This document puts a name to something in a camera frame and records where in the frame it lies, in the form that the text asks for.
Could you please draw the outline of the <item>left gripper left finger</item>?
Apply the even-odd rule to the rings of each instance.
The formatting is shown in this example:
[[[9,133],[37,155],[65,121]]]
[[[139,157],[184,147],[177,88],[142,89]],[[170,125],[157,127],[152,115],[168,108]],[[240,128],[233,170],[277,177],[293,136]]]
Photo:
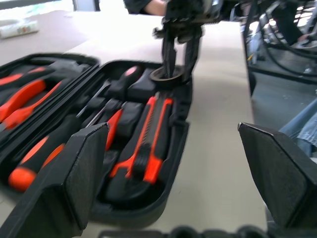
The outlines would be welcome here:
[[[88,224],[102,176],[106,123],[73,134],[0,227],[0,238],[73,238]]]

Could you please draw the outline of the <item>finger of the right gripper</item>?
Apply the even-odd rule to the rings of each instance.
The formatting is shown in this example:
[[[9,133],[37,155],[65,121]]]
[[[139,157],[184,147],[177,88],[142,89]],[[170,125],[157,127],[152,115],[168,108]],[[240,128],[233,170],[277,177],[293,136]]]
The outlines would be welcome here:
[[[195,67],[196,61],[198,59],[200,38],[202,36],[202,28],[193,27],[190,31],[189,36],[190,39],[186,44],[185,51],[185,64],[183,74],[184,82],[189,81],[192,71]]]
[[[163,76],[173,77],[176,62],[176,50],[174,47],[175,35],[172,33],[170,26],[163,27],[163,43],[162,43],[162,65]]]

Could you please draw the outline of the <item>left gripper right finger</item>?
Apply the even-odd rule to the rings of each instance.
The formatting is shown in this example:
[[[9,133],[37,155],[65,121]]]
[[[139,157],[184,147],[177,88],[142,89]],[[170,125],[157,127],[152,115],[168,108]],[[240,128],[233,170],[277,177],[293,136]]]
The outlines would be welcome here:
[[[281,132],[244,122],[238,131],[274,221],[284,228],[317,228],[317,164]]]

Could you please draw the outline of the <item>black electrical tape roll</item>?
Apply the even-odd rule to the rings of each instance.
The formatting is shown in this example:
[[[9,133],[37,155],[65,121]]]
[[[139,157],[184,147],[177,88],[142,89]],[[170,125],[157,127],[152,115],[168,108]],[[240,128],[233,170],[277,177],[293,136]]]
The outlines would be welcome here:
[[[150,80],[153,81],[158,88],[172,89],[182,84],[183,74],[184,67],[176,65],[172,77],[167,78],[164,74],[164,68],[161,66],[150,73]]]

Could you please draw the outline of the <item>flathead screwdriver black orange handle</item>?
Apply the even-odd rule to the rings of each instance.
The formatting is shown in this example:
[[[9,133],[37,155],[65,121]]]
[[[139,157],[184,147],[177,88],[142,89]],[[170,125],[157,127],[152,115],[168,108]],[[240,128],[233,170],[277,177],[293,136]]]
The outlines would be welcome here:
[[[83,113],[71,114],[44,136],[23,157],[8,177],[8,184],[17,191],[25,192],[37,174],[64,149],[70,137],[82,128]]]

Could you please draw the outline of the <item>phillips screwdriver black orange handle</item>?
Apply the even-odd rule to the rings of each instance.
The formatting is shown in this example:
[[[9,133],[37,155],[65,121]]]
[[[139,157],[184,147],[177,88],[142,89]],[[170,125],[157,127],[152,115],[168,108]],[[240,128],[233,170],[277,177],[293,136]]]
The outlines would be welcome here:
[[[110,96],[120,96],[121,98],[124,98],[127,88],[136,82],[141,75],[142,69],[139,66],[133,66],[126,70],[118,80],[107,79],[76,117],[80,118],[87,109],[92,108],[95,105],[99,106],[102,102],[100,99],[106,99]]]

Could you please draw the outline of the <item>orange black utility knife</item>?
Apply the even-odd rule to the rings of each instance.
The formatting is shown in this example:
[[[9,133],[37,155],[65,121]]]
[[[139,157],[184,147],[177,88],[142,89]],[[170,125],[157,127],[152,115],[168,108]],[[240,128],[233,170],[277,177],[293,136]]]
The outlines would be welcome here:
[[[124,203],[139,199],[158,180],[168,151],[173,99],[167,92],[150,97],[137,127],[110,173],[105,199]]]

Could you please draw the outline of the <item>black tool case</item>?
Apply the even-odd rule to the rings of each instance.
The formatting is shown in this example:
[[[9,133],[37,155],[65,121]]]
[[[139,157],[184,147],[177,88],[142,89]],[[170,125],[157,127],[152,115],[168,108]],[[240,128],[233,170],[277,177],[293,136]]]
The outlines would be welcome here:
[[[118,110],[123,109],[113,143],[104,153],[102,176],[88,222],[94,221],[125,228],[143,228],[154,223],[165,209],[181,162],[189,129],[186,118],[192,100],[191,77],[189,81],[182,81],[180,86],[172,89],[156,87],[150,80],[150,73],[161,67],[161,64],[157,62],[110,61],[104,65],[95,65],[91,72],[67,86],[60,95],[31,117],[24,128],[18,129],[12,136],[1,140],[0,189],[12,192],[18,203],[27,190],[21,192],[12,188],[8,184],[8,177],[27,152],[44,136],[56,129],[66,116],[78,114],[107,79],[118,80],[133,66],[139,66],[142,69],[142,75],[127,88],[124,98],[110,96],[100,99],[102,102],[99,106],[95,105],[87,109],[82,115],[83,123],[80,130],[101,123],[107,124]],[[131,139],[148,100],[158,92],[167,92],[173,99],[169,116],[168,151],[158,180],[139,199],[124,203],[108,201],[104,193],[111,180],[109,175],[122,150]]]

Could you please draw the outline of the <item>blue jeans leg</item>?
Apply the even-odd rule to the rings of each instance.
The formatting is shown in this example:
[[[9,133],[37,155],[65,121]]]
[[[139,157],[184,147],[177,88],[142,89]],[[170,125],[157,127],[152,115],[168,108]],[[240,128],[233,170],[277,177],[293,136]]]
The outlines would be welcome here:
[[[308,157],[317,159],[317,97],[279,132],[290,137]]]

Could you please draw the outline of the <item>black orange claw hammer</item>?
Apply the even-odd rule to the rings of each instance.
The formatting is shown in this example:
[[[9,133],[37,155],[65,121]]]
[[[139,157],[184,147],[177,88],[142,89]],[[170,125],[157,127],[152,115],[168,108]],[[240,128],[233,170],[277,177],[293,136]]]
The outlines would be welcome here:
[[[26,72],[15,72],[0,78],[0,87],[3,89],[11,87],[21,87],[33,80],[41,79],[43,76],[52,73],[81,73],[90,66],[70,59],[58,59],[48,57],[36,57],[30,59],[30,63],[35,67]]]

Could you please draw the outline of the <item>white glue gun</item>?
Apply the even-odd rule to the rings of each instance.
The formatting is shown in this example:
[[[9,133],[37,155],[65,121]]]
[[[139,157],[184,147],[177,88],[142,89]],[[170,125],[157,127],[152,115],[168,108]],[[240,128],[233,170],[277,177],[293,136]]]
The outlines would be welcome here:
[[[0,20],[0,39],[8,39],[36,33],[39,24],[36,20],[3,19]]]

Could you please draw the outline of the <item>black table frame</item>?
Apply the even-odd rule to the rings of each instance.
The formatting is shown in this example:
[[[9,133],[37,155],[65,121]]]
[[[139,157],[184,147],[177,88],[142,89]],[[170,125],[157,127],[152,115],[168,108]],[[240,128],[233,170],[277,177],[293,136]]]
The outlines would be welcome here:
[[[241,25],[241,33],[243,36],[243,42],[244,42],[244,50],[245,50],[245,58],[246,58],[246,66],[247,66],[247,73],[248,73],[248,80],[249,80],[249,86],[250,86],[250,97],[252,97],[254,93],[254,89],[256,87],[257,81],[254,76],[254,73],[249,69],[249,66],[251,65],[251,56],[248,53],[248,37],[249,37],[249,27],[247,26],[247,20],[245,20]]]

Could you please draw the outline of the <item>orange handled pliers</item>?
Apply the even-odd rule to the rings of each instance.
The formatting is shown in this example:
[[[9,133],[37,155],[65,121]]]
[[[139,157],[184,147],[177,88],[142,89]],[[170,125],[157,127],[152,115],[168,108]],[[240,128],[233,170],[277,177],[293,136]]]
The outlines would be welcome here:
[[[41,104],[55,96],[65,86],[66,79],[52,77],[37,79],[23,86],[0,106],[0,132],[12,129],[24,122]],[[29,106],[30,100],[46,91],[46,94]]]

